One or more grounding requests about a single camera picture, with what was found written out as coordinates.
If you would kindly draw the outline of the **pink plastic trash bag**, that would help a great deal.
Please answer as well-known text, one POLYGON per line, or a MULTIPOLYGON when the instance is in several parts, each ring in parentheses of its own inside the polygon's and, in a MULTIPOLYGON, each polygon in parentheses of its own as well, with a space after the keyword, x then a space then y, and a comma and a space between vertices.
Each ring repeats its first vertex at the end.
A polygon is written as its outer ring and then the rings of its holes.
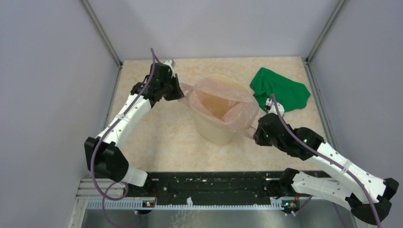
POLYGON ((252 126, 259 105, 242 84, 219 74, 210 75, 190 85, 180 83, 185 97, 179 102, 187 106, 201 127, 209 125, 252 139, 256 128, 252 126))

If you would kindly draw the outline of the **beige plastic trash bin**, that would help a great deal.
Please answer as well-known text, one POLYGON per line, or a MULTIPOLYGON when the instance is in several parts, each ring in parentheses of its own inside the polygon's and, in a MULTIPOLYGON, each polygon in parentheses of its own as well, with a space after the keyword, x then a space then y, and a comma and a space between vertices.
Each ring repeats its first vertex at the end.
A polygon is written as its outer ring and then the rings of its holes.
POLYGON ((220 74, 212 74, 194 85, 189 105, 197 132, 217 145, 234 135, 250 137, 254 103, 245 86, 220 74))

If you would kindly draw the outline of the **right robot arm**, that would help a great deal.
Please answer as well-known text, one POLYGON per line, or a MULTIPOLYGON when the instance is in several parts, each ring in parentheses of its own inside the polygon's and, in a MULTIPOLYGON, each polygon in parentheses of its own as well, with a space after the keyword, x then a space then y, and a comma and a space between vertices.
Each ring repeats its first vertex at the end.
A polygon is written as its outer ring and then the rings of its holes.
POLYGON ((399 182, 364 171, 311 129, 292 129, 283 122, 274 113, 261 117, 253 136, 255 143, 274 146, 291 157, 311 163, 332 180, 287 168, 279 179, 278 190, 285 196, 299 193, 320 197, 344 207, 367 224, 380 226, 390 212, 390 200, 396 194, 399 182))

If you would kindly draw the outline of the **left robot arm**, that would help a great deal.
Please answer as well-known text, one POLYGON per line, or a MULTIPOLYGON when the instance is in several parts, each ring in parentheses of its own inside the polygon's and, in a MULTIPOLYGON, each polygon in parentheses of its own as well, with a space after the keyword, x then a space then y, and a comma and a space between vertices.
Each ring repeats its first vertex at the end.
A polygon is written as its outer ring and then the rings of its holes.
POLYGON ((134 185, 140 196, 152 192, 148 173, 129 164, 122 150, 141 118, 162 98, 166 101, 184 97, 174 60, 151 64, 150 74, 144 82, 138 82, 130 91, 127 101, 111 123, 96 137, 85 141, 88 170, 115 182, 134 185))

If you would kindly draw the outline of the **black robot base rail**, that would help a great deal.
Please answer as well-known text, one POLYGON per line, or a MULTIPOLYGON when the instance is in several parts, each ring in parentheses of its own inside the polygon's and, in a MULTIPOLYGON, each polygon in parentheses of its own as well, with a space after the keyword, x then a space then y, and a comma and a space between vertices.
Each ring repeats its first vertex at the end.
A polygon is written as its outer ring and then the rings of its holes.
POLYGON ((279 183, 282 171, 151 172, 143 187, 129 185, 128 197, 150 197, 157 205, 268 205, 273 200, 305 197, 279 183))

